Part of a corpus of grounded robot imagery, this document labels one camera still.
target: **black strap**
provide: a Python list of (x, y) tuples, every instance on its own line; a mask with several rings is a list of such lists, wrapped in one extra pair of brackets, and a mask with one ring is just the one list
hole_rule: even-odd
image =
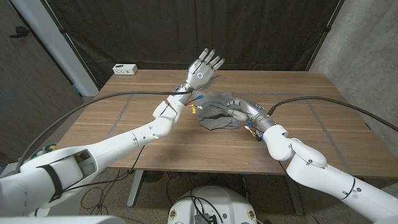
[(62, 189), (61, 180), (56, 171), (54, 170), (54, 168), (50, 165), (39, 166), (38, 168), (45, 169), (45, 171), (47, 171), (47, 173), (51, 177), (52, 183), (54, 184), (55, 193), (52, 195), (52, 198), (50, 199), (49, 202), (59, 199), (63, 193), (63, 189)]

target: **robotic hand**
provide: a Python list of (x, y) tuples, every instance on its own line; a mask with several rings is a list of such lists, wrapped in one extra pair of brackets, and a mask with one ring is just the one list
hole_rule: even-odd
[(21, 166), (21, 172), (0, 179), (0, 217), (26, 216), (37, 208), (49, 208), (84, 190), (114, 161), (156, 139), (166, 137), (178, 121), (192, 91), (209, 87), (224, 59), (205, 49), (190, 66), (185, 83), (161, 102), (153, 112), (155, 120), (139, 128), (86, 146), (59, 149), (36, 157)]
[(275, 122), (267, 115), (267, 111), (264, 107), (258, 105), (257, 103), (247, 101), (247, 100), (233, 100), (230, 101), (229, 105), (238, 105), (244, 112), (236, 110), (228, 110), (228, 113), (239, 121), (250, 120), (254, 128), (262, 133), (264, 133), (268, 128), (276, 125)]
[(220, 56), (217, 56), (210, 61), (215, 52), (215, 50), (212, 50), (208, 53), (208, 49), (205, 49), (199, 55), (198, 59), (189, 66), (185, 82), (192, 86), (194, 90), (205, 90), (220, 78), (219, 76), (212, 76), (214, 72), (224, 64), (225, 59), (221, 59)]
[(373, 222), (397, 218), (398, 198), (327, 164), (322, 153), (296, 138), (288, 138), (286, 129), (276, 124), (264, 107), (246, 100), (230, 101), (228, 105), (240, 106), (243, 113), (230, 110), (230, 115), (252, 122), (273, 159), (291, 159), (286, 172), (294, 181), (340, 199)]

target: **table leg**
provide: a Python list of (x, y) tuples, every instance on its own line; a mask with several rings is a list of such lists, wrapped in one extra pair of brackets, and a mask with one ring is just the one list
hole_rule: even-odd
[(303, 215), (303, 203), (301, 202), (299, 188), (297, 187), (296, 181), (290, 178), (288, 175), (285, 176), (287, 186), (289, 188), (290, 196), (292, 197), (294, 211), (297, 215)]
[(143, 170), (135, 171), (134, 178), (133, 178), (132, 184), (131, 184), (129, 198), (127, 200), (128, 207), (133, 207), (136, 204), (136, 201), (138, 198), (138, 193), (139, 193), (139, 190), (140, 190), (141, 184), (142, 184), (143, 174), (144, 174)]

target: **concrete wall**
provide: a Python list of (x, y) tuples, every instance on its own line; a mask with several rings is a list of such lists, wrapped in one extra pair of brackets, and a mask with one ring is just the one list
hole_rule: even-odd
[[(325, 73), (351, 104), (398, 126), (398, 1), (346, 0), (310, 71)], [(398, 133), (362, 117), (398, 157)]]

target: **white box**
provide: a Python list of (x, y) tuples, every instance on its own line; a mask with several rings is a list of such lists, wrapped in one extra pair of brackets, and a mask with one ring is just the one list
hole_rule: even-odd
[(133, 75), (137, 72), (136, 64), (116, 64), (113, 68), (116, 75)]

